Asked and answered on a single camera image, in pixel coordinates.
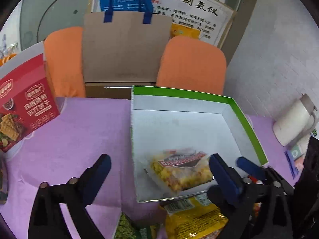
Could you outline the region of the yellow popcorn snack bag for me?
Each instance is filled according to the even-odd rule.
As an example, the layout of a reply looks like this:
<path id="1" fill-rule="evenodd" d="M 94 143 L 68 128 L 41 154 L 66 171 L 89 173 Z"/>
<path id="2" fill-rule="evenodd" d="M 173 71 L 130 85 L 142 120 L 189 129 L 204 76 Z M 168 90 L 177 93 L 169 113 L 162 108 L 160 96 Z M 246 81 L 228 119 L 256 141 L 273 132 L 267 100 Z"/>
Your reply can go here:
<path id="1" fill-rule="evenodd" d="M 144 171 L 161 189 L 177 195 L 214 179 L 209 158 L 193 148 L 165 150 L 146 157 Z"/>

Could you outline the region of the green snack bag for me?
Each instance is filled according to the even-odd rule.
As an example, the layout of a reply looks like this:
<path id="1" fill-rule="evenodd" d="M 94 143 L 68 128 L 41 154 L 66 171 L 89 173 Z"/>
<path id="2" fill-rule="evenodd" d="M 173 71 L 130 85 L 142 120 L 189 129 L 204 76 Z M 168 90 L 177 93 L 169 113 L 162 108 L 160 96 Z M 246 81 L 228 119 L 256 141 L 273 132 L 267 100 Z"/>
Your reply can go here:
<path id="1" fill-rule="evenodd" d="M 153 239 L 157 238 L 160 230 L 160 224 L 148 225 L 140 227 L 132 222 L 132 220 L 123 212 L 118 219 L 117 228 L 115 230 L 114 239 Z"/>

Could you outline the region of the green and white cardboard box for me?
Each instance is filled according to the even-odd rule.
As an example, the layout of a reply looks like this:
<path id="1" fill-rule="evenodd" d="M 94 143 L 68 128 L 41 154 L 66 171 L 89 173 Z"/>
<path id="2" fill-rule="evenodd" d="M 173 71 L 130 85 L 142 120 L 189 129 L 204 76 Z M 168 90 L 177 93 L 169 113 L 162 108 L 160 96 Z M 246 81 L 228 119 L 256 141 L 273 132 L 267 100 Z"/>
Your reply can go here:
<path id="1" fill-rule="evenodd" d="M 144 171 L 146 157 L 165 150 L 193 148 L 215 153 L 230 167 L 239 157 L 258 166 L 268 162 L 246 116 L 234 99 L 174 88 L 134 86 L 131 92 L 131 141 L 135 191 L 139 203 L 182 199 L 206 192 L 215 178 L 172 195 Z"/>

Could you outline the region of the white thermos jug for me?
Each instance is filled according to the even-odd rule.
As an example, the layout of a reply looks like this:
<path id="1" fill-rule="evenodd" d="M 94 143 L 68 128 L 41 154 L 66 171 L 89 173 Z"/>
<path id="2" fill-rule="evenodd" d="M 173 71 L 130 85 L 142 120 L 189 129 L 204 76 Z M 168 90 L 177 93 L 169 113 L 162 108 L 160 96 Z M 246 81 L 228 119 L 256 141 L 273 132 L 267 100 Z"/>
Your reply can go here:
<path id="1" fill-rule="evenodd" d="M 293 146 L 318 123 L 317 107 L 305 93 L 273 124 L 273 133 L 284 147 Z"/>

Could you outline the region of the purple tablecloth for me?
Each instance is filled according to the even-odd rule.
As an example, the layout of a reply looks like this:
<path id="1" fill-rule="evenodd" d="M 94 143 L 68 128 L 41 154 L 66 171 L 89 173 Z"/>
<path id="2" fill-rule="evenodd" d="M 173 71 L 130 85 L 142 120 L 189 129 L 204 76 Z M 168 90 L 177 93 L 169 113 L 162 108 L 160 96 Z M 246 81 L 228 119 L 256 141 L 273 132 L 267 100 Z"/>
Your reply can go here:
<path id="1" fill-rule="evenodd" d="M 65 98 L 61 114 L 9 151 L 9 196 L 1 214 L 17 238 L 27 238 L 39 185 L 64 184 L 80 176 L 103 153 L 111 171 L 88 213 L 106 238 L 112 238 L 121 212 L 141 224 L 163 222 L 157 203 L 139 203 L 134 184 L 131 101 Z"/>

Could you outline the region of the red cracker box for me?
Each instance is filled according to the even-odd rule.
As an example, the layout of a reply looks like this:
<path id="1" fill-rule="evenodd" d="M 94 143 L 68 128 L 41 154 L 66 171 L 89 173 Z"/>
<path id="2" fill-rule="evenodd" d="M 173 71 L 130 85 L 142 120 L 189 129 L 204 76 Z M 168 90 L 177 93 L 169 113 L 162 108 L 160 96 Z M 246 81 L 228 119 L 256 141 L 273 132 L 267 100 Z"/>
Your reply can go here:
<path id="1" fill-rule="evenodd" d="M 27 48 L 1 66 L 1 151 L 7 153 L 59 114 L 46 75 L 43 42 Z"/>

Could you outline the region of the right orange chair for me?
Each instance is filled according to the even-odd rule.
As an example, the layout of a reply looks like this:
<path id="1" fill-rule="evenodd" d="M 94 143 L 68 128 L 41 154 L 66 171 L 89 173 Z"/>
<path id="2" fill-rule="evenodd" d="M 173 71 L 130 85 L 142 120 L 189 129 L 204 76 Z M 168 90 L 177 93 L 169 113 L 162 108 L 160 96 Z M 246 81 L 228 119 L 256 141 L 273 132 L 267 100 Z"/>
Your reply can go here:
<path id="1" fill-rule="evenodd" d="M 165 47 L 156 85 L 221 95 L 225 74 L 226 58 L 219 48 L 177 36 Z"/>

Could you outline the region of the orange chair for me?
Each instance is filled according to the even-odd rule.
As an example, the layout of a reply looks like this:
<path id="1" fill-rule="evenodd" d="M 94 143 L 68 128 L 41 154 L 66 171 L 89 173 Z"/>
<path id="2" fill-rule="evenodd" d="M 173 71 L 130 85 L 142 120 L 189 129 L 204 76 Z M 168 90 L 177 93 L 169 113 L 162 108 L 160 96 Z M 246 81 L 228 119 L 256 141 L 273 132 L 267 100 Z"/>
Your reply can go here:
<path id="1" fill-rule="evenodd" d="M 221 95 L 225 74 L 226 58 L 219 48 L 177 36 L 165 47 L 156 85 Z"/>
<path id="2" fill-rule="evenodd" d="M 86 97 L 79 26 L 55 31 L 44 40 L 46 76 L 57 97 Z"/>

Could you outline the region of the left orange chair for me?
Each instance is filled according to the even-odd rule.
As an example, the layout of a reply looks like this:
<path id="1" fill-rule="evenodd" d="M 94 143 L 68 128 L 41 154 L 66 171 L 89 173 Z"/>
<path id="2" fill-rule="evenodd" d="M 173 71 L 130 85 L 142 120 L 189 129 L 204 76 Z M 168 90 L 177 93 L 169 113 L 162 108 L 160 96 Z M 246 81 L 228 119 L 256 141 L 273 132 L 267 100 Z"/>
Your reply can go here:
<path id="1" fill-rule="evenodd" d="M 55 31 L 44 40 L 46 76 L 57 97 L 86 97 L 79 26 Z"/>

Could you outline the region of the white poster Chinese text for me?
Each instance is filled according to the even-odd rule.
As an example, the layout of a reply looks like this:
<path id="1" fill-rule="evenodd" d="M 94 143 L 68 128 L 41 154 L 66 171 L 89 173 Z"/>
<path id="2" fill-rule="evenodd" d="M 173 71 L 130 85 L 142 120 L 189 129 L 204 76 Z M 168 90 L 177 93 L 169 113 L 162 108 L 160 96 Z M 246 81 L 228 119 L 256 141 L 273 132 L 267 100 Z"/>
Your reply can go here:
<path id="1" fill-rule="evenodd" d="M 154 13 L 200 32 L 199 40 L 221 48 L 236 14 L 225 0 L 152 0 Z"/>

